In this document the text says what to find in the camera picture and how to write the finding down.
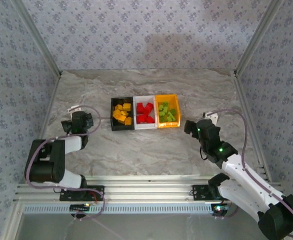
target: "marble surface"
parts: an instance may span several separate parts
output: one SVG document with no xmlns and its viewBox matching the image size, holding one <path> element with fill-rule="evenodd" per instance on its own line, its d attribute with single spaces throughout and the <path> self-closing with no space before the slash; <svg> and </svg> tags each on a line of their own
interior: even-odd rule
<svg viewBox="0 0 293 240">
<path fill-rule="evenodd" d="M 180 128 L 111 131 L 111 98 L 172 93 L 178 95 Z M 70 119 L 67 109 L 81 104 L 95 107 L 103 118 L 100 128 L 89 137 L 86 148 L 66 155 L 66 168 L 83 175 L 211 176 L 219 173 L 217 166 L 200 158 L 200 144 L 184 133 L 184 123 L 199 120 L 203 112 L 240 109 L 232 78 L 225 70 L 64 71 L 45 136 L 63 135 L 61 121 Z M 92 115 L 97 124 L 97 116 Z M 244 142 L 241 118 L 221 113 L 217 125 L 221 127 L 221 139 L 241 152 Z M 246 161 L 253 169 L 259 165 L 250 140 Z"/>
</svg>

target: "green block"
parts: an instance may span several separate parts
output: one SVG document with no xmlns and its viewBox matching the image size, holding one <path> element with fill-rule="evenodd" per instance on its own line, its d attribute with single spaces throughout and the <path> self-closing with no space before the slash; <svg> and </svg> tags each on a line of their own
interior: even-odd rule
<svg viewBox="0 0 293 240">
<path fill-rule="evenodd" d="M 172 115 L 171 112 L 168 112 L 167 114 L 172 119 L 172 121 L 175 121 L 176 120 L 176 118 Z"/>
</svg>

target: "wall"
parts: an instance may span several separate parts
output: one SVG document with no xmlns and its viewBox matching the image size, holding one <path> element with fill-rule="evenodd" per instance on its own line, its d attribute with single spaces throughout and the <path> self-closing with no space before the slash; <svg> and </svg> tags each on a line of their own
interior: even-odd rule
<svg viewBox="0 0 293 240">
<path fill-rule="evenodd" d="M 0 232 L 56 77 L 9 0 L 0 0 Z"/>
<path fill-rule="evenodd" d="M 293 194 L 293 0 L 284 1 L 240 79 L 273 180 Z"/>
<path fill-rule="evenodd" d="M 269 0 L 23 0 L 61 70 L 234 69 Z"/>
</svg>

